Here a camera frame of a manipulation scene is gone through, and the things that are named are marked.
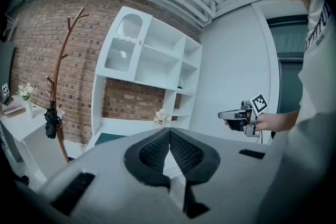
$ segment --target black slot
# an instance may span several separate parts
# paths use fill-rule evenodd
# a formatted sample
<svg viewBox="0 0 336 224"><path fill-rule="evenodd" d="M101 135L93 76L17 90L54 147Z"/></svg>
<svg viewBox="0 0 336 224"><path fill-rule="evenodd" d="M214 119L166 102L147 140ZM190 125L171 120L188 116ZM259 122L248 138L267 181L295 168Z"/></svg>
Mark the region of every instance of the black slot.
<svg viewBox="0 0 336 224"><path fill-rule="evenodd" d="M95 175L90 173L80 173L51 203L51 205L64 215L70 215L76 203L80 200L94 177Z"/></svg>
<svg viewBox="0 0 336 224"><path fill-rule="evenodd" d="M263 152L251 151L251 150L246 150L246 149L239 151L239 153L249 156L249 157L257 158L257 159L262 159L265 155L265 153Z"/></svg>
<svg viewBox="0 0 336 224"><path fill-rule="evenodd" d="M189 184L185 186L184 195L185 198L184 198L183 212L185 212L185 214L189 218L198 217L201 214L204 214L207 211L209 211L209 208L206 205L196 201L191 186L189 186Z"/></svg>

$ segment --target white flowers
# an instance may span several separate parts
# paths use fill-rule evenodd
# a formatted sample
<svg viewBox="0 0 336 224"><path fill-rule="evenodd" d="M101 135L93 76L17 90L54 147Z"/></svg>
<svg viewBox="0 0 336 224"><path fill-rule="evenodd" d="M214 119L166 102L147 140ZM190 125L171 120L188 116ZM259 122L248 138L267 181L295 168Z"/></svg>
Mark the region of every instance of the white flowers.
<svg viewBox="0 0 336 224"><path fill-rule="evenodd" d="M18 94L23 98L23 100L27 101L31 95L35 93L35 90L31 85L31 83L27 83L26 85L19 85Z"/></svg>
<svg viewBox="0 0 336 224"><path fill-rule="evenodd" d="M165 120L166 121L172 120L172 116L169 114L166 114L165 109L160 109L155 114L156 114L156 117L154 118L153 121L155 123L156 128L160 128L160 125L162 125Z"/></svg>

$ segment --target white cabinet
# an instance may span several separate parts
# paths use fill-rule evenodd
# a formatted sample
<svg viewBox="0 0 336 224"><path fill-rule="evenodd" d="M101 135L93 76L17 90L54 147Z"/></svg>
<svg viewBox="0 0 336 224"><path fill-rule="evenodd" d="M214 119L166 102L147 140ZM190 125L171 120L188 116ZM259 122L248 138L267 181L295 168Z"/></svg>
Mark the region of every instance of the white cabinet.
<svg viewBox="0 0 336 224"><path fill-rule="evenodd" d="M171 126L187 129L194 106L201 57L202 46L190 37L149 14L122 7L106 36L96 66L92 91L92 135L119 130L122 124L117 126L116 122L125 121L101 116L106 78L166 89L163 108L175 116ZM174 104L178 94L182 97L180 109L176 110ZM130 122L135 130L154 127L150 123L144 125L143 121Z"/></svg>

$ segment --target black mesh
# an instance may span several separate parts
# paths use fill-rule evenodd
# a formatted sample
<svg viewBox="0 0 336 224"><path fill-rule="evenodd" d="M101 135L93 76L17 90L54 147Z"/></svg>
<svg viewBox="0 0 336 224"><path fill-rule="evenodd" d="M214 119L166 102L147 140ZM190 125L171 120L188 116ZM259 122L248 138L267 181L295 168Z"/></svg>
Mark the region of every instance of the black mesh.
<svg viewBox="0 0 336 224"><path fill-rule="evenodd" d="M169 150L169 133L165 133L143 147L139 153L141 162L149 168L163 172L164 160Z"/></svg>
<svg viewBox="0 0 336 224"><path fill-rule="evenodd" d="M201 163L203 151L173 132L170 133L170 150L183 174Z"/></svg>

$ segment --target gray device surface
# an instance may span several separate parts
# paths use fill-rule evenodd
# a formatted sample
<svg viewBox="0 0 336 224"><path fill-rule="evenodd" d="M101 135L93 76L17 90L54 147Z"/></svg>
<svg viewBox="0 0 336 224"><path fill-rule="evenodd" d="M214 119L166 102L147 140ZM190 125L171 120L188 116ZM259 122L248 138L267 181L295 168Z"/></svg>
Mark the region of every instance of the gray device surface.
<svg viewBox="0 0 336 224"><path fill-rule="evenodd" d="M50 179L40 194L52 203L79 173L89 172L95 178L69 215L76 223L281 222L326 174L336 142L328 126L335 116L301 122L290 133L277 135L271 145L177 129L220 156L208 182L191 186L195 200L209 208L195 218L181 211L169 189L144 185L125 166L127 149L158 130L94 147ZM265 155L243 155L243 149Z"/></svg>

